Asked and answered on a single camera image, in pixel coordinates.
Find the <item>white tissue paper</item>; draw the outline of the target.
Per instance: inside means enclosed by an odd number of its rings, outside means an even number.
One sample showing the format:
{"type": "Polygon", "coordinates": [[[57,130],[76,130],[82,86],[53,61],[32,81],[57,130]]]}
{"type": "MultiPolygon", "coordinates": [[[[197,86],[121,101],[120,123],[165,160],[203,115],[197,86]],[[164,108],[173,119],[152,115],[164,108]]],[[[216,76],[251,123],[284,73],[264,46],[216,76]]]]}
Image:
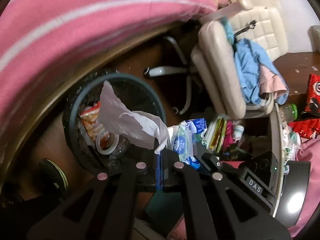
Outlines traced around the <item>white tissue paper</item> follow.
{"type": "Polygon", "coordinates": [[[98,120],[109,132],[124,136],[135,146],[160,154],[166,147],[169,132],[159,116],[143,111],[130,111],[105,81],[100,94],[98,120]]]}

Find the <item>blue white tissue pack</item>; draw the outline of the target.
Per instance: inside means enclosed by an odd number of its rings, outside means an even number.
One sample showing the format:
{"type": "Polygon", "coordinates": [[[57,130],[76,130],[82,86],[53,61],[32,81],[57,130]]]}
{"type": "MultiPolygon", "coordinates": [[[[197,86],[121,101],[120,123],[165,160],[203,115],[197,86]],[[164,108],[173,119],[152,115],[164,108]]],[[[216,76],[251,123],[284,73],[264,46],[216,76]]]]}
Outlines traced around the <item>blue white tissue pack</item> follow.
{"type": "Polygon", "coordinates": [[[196,159],[196,146],[197,143],[206,146],[204,142],[206,131],[207,123],[204,118],[185,120],[176,126],[168,127],[167,149],[177,153],[181,162],[198,170],[201,164],[196,159]]]}

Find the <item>white tape roll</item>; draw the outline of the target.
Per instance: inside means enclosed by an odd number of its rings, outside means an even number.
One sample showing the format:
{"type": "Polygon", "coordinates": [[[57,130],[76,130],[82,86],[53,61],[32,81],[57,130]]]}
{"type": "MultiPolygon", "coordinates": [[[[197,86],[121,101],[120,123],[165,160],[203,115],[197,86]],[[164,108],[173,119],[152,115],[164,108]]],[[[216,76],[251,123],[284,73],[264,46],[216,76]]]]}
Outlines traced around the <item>white tape roll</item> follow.
{"type": "Polygon", "coordinates": [[[119,135],[102,130],[95,141],[97,151],[102,155],[113,153],[119,144],[119,135]]]}

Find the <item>red plastic snack bag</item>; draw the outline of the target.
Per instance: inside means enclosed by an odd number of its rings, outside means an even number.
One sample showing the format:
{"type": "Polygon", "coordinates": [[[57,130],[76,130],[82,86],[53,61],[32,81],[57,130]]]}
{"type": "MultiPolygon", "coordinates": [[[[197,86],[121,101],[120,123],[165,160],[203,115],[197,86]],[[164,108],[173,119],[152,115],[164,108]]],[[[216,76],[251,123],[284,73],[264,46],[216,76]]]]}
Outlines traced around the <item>red plastic snack bag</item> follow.
{"type": "Polygon", "coordinates": [[[94,103],[93,106],[87,106],[80,112],[80,121],[84,126],[87,135],[96,143],[97,138],[105,131],[103,124],[98,120],[100,112],[100,101],[94,103]]]}

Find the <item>red snack bag on desk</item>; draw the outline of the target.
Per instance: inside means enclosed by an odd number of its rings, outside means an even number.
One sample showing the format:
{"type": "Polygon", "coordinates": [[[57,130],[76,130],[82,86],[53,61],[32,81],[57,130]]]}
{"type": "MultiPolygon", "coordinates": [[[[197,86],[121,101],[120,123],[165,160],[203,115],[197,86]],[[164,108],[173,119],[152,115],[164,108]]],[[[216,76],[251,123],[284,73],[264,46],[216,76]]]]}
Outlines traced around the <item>red snack bag on desk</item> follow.
{"type": "Polygon", "coordinates": [[[315,139],[319,135],[319,75],[310,74],[304,112],[315,117],[298,117],[289,126],[300,137],[315,139]]]}

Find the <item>cream leather office chair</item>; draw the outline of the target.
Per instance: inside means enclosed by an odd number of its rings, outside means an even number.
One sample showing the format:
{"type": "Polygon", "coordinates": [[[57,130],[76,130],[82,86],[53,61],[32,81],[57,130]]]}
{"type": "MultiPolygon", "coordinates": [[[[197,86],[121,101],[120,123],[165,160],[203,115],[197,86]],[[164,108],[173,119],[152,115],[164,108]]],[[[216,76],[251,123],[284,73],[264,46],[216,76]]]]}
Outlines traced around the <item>cream leather office chair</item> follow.
{"type": "Polygon", "coordinates": [[[246,38],[261,45],[271,61],[288,52],[288,44],[283,21],[276,8],[253,6],[250,0],[237,0],[231,5],[200,19],[199,43],[191,52],[192,62],[184,57],[173,37],[165,39],[174,47],[182,67],[160,66],[146,68],[146,78],[173,74],[185,74],[187,94],[185,106],[174,108],[175,113],[183,115],[191,104],[191,74],[199,73],[214,104],[217,114],[225,114],[233,120],[257,118],[272,112],[276,94],[258,94],[257,104],[246,103],[241,91],[239,76],[234,62],[233,47],[227,40],[221,18],[225,16],[234,29],[233,36],[246,38]]]}

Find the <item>black sneaker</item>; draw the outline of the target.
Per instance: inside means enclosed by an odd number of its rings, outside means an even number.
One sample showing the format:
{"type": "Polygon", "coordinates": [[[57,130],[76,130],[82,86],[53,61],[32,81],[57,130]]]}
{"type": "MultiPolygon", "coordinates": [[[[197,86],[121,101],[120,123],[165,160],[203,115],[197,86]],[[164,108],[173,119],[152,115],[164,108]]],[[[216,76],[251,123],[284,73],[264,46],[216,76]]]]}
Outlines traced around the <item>black sneaker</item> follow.
{"type": "Polygon", "coordinates": [[[42,159],[36,172],[37,187],[41,193],[55,194],[63,198],[69,188],[63,170],[52,160],[42,159]]]}

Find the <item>pink garment on chair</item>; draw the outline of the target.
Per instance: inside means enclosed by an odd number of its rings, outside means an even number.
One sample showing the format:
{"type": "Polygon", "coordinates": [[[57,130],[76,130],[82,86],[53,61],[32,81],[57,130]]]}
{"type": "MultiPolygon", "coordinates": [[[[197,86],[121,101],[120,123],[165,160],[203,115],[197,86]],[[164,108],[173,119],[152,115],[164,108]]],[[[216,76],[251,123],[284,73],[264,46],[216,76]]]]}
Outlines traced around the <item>pink garment on chair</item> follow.
{"type": "Polygon", "coordinates": [[[259,74],[259,93],[260,95],[271,94],[276,100],[280,96],[285,95],[288,89],[285,82],[277,74],[274,74],[265,65],[260,65],[259,74]]]}

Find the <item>blue garment on chair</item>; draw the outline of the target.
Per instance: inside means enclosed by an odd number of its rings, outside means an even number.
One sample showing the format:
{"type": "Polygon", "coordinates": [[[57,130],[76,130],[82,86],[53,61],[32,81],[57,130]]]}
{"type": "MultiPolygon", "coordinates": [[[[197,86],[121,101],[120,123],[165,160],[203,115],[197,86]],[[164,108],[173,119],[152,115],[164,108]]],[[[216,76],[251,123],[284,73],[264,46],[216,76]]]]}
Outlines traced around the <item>blue garment on chair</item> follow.
{"type": "MultiPolygon", "coordinates": [[[[224,17],[221,23],[227,33],[229,44],[233,46],[234,63],[245,103],[261,105],[263,96],[266,94],[260,95],[259,93],[260,65],[265,65],[269,70],[274,72],[274,74],[279,75],[283,81],[284,79],[261,45],[247,38],[235,40],[233,27],[229,20],[224,17]]],[[[275,100],[275,102],[280,105],[283,105],[289,96],[289,88],[287,85],[286,87],[288,92],[275,100]]]]}

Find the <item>pink white striped bed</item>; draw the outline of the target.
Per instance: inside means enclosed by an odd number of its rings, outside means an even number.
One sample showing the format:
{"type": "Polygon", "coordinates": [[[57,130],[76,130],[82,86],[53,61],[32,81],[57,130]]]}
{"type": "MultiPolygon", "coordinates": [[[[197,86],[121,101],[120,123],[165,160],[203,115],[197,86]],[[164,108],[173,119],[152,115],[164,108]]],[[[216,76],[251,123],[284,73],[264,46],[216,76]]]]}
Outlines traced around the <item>pink white striped bed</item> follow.
{"type": "Polygon", "coordinates": [[[227,0],[10,0],[1,13],[1,178],[36,103],[82,59],[126,38],[217,11],[227,0]]]}

